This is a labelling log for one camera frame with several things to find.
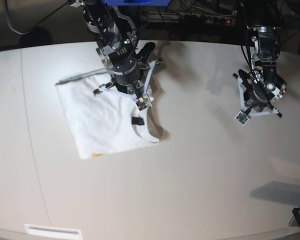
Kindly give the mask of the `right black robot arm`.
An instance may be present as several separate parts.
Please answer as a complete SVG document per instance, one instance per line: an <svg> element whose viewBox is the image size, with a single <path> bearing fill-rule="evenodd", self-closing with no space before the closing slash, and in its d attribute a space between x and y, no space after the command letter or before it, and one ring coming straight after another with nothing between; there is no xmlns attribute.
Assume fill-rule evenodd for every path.
<svg viewBox="0 0 300 240"><path fill-rule="evenodd" d="M151 107L150 80L155 67L163 63L160 58L150 59L156 44L147 42L137 52L137 26L116 6L101 0L69 0L67 3L82 8L88 29L97 35L96 52L110 76L110 80L99 85L93 93L108 92L130 98L139 110Z"/></svg>

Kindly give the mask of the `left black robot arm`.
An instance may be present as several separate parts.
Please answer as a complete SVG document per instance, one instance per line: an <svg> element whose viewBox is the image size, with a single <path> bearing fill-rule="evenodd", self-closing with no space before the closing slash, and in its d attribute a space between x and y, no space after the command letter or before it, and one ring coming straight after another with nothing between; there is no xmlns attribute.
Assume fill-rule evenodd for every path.
<svg viewBox="0 0 300 240"><path fill-rule="evenodd" d="M240 111L235 119L245 125L252 117L282 113L273 104L286 93L287 83L277 73L281 44L277 30L282 18L275 0L240 1L247 31L245 47L249 71L233 74L238 83Z"/></svg>

